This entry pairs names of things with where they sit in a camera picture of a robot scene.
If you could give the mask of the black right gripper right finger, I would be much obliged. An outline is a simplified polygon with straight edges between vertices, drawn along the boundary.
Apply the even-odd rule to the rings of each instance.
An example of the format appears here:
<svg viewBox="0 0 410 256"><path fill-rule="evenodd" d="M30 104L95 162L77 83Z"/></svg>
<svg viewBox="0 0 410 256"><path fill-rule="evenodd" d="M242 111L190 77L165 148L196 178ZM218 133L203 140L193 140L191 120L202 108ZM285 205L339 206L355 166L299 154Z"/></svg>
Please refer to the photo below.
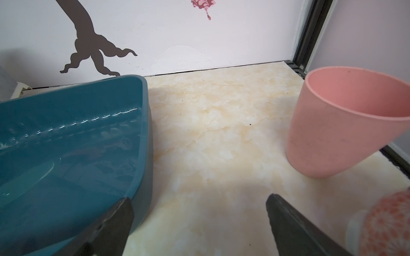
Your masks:
<svg viewBox="0 0 410 256"><path fill-rule="evenodd" d="M280 256L351 255L280 195L268 197L266 210Z"/></svg>

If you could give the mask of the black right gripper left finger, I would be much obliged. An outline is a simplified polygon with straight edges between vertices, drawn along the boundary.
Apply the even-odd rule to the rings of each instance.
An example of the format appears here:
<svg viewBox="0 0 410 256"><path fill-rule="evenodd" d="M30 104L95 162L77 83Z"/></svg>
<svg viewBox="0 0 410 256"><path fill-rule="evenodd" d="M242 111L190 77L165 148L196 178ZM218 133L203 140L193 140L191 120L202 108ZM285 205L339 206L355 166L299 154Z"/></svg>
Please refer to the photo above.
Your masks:
<svg viewBox="0 0 410 256"><path fill-rule="evenodd" d="M122 198L55 255L121 256L133 219L131 199Z"/></svg>

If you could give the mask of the teal plastic bin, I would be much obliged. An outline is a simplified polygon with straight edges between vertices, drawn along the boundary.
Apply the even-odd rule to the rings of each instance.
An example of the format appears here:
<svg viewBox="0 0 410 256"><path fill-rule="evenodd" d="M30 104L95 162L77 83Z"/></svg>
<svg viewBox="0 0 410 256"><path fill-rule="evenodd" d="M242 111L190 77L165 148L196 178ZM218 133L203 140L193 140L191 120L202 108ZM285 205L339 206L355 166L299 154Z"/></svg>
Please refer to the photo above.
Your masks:
<svg viewBox="0 0 410 256"><path fill-rule="evenodd" d="M50 256L122 198L152 200L147 81L119 76L1 103L1 255Z"/></svg>

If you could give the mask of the pink plastic cup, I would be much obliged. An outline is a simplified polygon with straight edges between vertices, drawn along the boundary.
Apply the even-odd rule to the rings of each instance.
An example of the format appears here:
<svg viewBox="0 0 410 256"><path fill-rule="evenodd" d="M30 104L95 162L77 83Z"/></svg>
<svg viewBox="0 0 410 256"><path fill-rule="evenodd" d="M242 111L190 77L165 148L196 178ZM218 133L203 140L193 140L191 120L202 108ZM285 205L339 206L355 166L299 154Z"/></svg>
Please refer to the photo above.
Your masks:
<svg viewBox="0 0 410 256"><path fill-rule="evenodd" d="M410 85L357 67L323 67L304 80L286 156L311 178L337 175L410 128Z"/></svg>

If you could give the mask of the mint green toaster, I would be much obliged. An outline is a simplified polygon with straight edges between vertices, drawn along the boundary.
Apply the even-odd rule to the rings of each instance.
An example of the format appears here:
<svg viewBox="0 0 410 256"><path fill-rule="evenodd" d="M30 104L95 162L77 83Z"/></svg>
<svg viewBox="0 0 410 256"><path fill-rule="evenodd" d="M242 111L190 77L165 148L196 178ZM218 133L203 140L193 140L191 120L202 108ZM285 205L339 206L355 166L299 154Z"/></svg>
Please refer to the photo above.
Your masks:
<svg viewBox="0 0 410 256"><path fill-rule="evenodd" d="M0 71L0 79L1 101L19 98L22 91L32 90L30 86L13 79L2 67Z"/></svg>

